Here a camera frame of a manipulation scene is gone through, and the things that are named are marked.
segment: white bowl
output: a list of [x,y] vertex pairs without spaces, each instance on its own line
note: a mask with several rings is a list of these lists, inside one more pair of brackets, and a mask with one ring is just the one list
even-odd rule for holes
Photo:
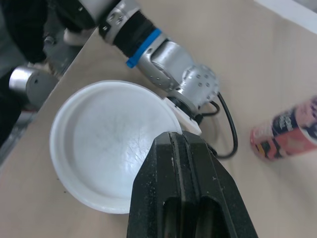
[[56,173],[80,202],[129,213],[132,185],[153,140],[182,133],[156,94],[136,84],[102,81],[71,96],[56,115],[50,151]]

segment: light wood tabletop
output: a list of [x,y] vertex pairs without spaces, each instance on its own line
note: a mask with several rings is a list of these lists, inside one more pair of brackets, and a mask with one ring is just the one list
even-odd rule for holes
[[[239,150],[223,162],[259,237],[315,237],[317,152],[265,163],[249,146],[252,126],[317,92],[317,36],[253,0],[139,0],[145,15],[193,58],[210,66],[232,113]],[[127,215],[95,211],[72,197],[54,171],[49,135],[61,105],[101,80],[132,81],[163,93],[97,32],[90,38],[0,173],[1,238],[123,238]],[[219,153],[231,149],[222,111],[202,124]]]

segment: can label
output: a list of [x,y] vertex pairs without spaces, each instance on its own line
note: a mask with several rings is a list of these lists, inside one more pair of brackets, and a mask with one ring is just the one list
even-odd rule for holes
[[317,96],[252,129],[250,142],[260,157],[276,160],[317,148]]

